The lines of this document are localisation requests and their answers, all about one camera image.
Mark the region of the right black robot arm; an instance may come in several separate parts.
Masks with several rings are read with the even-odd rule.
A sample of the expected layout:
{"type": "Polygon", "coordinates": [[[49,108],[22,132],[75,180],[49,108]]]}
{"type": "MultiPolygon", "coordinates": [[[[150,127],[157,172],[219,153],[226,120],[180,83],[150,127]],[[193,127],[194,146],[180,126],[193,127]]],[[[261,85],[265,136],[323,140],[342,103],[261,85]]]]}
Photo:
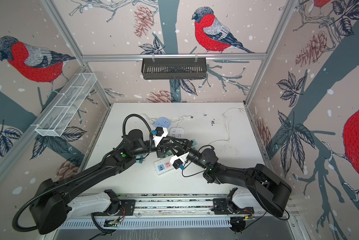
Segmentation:
{"type": "Polygon", "coordinates": [[[231,184],[248,189],[259,205],[272,216],[283,220],[291,187],[281,177],[263,164],[253,168],[233,168],[218,162],[212,145],[195,150],[192,141],[169,137],[176,159],[173,166],[193,163],[203,169],[204,179],[209,183],[231,184]]]}

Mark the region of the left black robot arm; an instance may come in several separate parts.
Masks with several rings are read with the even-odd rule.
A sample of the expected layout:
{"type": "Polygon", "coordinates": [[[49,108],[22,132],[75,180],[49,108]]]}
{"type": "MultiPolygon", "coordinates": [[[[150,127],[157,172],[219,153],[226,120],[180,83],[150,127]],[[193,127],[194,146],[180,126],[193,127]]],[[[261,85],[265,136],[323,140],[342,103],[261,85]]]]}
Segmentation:
{"type": "Polygon", "coordinates": [[[137,162],[137,157],[147,157],[157,153],[158,157],[171,151],[175,158],[173,167],[179,168],[185,162],[199,159],[198,151],[192,148],[192,141],[176,139],[166,134],[166,129],[157,127],[149,130],[149,139],[144,141],[139,129],[126,132],[126,124],[130,118],[138,118],[147,123],[138,114],[128,115],[122,126],[122,141],[106,153],[102,160],[67,179],[54,182],[51,179],[43,181],[36,195],[18,209],[12,220],[12,227],[18,232],[38,231],[48,234],[61,226],[73,213],[73,200],[94,185],[126,171],[137,162]]]}

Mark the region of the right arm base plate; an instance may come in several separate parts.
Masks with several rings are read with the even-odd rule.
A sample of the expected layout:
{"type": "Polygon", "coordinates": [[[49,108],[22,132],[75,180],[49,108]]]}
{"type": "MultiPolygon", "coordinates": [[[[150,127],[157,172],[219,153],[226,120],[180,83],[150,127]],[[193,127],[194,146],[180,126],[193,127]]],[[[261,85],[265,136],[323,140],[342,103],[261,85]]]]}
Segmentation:
{"type": "Polygon", "coordinates": [[[233,201],[233,194],[237,191],[237,188],[231,189],[227,197],[213,199],[213,207],[211,209],[215,215],[236,215],[236,214],[247,214],[253,215],[254,209],[253,207],[239,208],[233,201]]]}

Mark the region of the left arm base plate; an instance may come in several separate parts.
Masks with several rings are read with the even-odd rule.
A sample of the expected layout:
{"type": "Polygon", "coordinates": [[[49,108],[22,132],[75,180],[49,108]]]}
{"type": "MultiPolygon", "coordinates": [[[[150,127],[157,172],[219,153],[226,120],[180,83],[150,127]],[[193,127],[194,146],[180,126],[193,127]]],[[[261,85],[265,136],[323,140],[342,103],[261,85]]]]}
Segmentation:
{"type": "Polygon", "coordinates": [[[134,214],[135,200],[119,200],[116,204],[111,204],[104,212],[95,212],[94,216],[117,216],[126,217],[134,214]]]}

